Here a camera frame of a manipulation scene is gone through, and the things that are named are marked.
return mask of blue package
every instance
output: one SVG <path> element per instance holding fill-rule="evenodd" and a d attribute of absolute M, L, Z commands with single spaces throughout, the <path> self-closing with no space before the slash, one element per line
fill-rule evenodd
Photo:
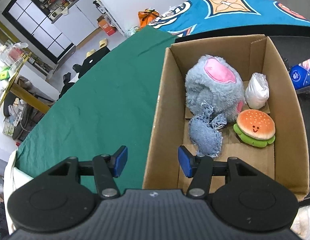
<path fill-rule="evenodd" d="M 310 86 L 310 59 L 293 66 L 289 75 L 295 90 L 303 89 L 300 92 L 306 92 L 307 89 L 305 90 L 304 88 Z"/>

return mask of green fabric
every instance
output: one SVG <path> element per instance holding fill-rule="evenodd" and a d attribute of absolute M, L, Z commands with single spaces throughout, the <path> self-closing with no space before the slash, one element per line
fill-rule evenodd
<path fill-rule="evenodd" d="M 238 136 L 240 137 L 240 139 L 251 145 L 251 146 L 255 146 L 255 147 L 259 147 L 259 148 L 264 148 L 266 147 L 268 144 L 272 144 L 275 141 L 275 135 L 269 139 L 269 140 L 257 140 L 255 138 L 252 138 L 250 136 L 248 136 L 247 134 L 245 134 L 236 124 L 233 125 L 233 129 L 235 131 L 235 133 L 238 134 Z"/>
<path fill-rule="evenodd" d="M 87 161 L 126 145 L 127 164 L 116 183 L 121 191 L 141 188 L 165 48 L 174 42 L 147 26 L 108 53 L 35 126 L 17 151 L 16 167 L 35 177 L 69 156 Z M 81 183 L 95 191 L 92 177 Z"/>

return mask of red cardboard box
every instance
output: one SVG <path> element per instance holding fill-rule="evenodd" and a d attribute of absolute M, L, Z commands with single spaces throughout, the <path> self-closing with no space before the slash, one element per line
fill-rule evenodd
<path fill-rule="evenodd" d="M 100 26 L 107 33 L 108 36 L 111 36 L 116 32 L 116 28 L 110 26 L 104 18 L 98 21 L 98 26 Z"/>

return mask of blue blanket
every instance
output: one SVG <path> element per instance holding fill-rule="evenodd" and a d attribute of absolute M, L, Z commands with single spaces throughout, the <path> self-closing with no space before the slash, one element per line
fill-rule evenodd
<path fill-rule="evenodd" d="M 310 26 L 310 21 L 273 0 L 188 0 L 149 23 L 178 37 L 268 24 Z"/>

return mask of denim stuffed whale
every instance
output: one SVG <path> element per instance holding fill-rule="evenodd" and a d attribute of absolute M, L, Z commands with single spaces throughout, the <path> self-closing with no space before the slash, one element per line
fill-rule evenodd
<path fill-rule="evenodd" d="M 193 114 L 203 112 L 202 103 L 223 113 L 228 122 L 236 121 L 246 103 L 238 72 L 221 57 L 202 56 L 185 78 L 186 104 Z"/>
<path fill-rule="evenodd" d="M 224 114 L 212 118 L 214 109 L 211 105 L 202 104 L 203 113 L 195 115 L 189 122 L 189 135 L 191 142 L 197 145 L 196 155 L 218 157 L 222 149 L 222 133 L 218 129 L 227 124 Z"/>

